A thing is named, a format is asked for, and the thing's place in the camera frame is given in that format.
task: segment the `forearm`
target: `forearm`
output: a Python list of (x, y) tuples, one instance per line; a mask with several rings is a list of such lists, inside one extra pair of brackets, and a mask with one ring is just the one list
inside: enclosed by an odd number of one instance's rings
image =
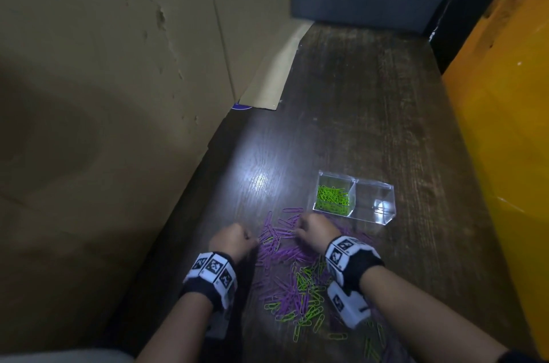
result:
[(211, 301), (202, 294), (182, 296), (139, 354), (137, 363), (194, 363), (204, 340)]
[(425, 363), (495, 363), (507, 350), (449, 307), (382, 266), (368, 269), (360, 288)]

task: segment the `hand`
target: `hand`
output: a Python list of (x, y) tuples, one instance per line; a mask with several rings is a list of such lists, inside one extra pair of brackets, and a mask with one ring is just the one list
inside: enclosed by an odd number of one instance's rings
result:
[(234, 223), (222, 228), (211, 238), (209, 249), (226, 253), (238, 263), (258, 244), (258, 238), (250, 237), (242, 225)]
[(322, 214), (305, 214), (299, 219), (295, 233), (314, 251), (324, 255), (328, 244), (341, 232)]

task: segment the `yellow panel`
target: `yellow panel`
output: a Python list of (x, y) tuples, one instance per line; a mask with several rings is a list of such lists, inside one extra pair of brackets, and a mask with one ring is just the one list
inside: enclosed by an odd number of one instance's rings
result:
[(495, 0), (443, 78), (524, 313), (549, 358), (549, 0)]

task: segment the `wood grain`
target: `wood grain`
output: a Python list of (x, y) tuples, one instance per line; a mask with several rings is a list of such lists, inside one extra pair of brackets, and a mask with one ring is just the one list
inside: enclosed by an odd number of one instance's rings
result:
[[(389, 269), (507, 346), (535, 355), (507, 266), (429, 43), (386, 31), (313, 25), (276, 112), (231, 111), (209, 145), (106, 334), (139, 352), (174, 304), (209, 238), (233, 221), (307, 203), (319, 169), (395, 186), (388, 226), (355, 222)], [(275, 323), (254, 293), (245, 361), (344, 361), (363, 336), (323, 342)]]

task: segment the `clear plastic box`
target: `clear plastic box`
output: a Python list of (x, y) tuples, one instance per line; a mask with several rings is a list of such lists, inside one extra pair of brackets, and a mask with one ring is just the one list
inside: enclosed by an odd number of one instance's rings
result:
[[(321, 185), (345, 189), (349, 194), (349, 206), (342, 207), (339, 204), (318, 200), (317, 193)], [(391, 184), (333, 172), (319, 171), (309, 204), (312, 204), (315, 211), (383, 226), (396, 216), (395, 189)]]

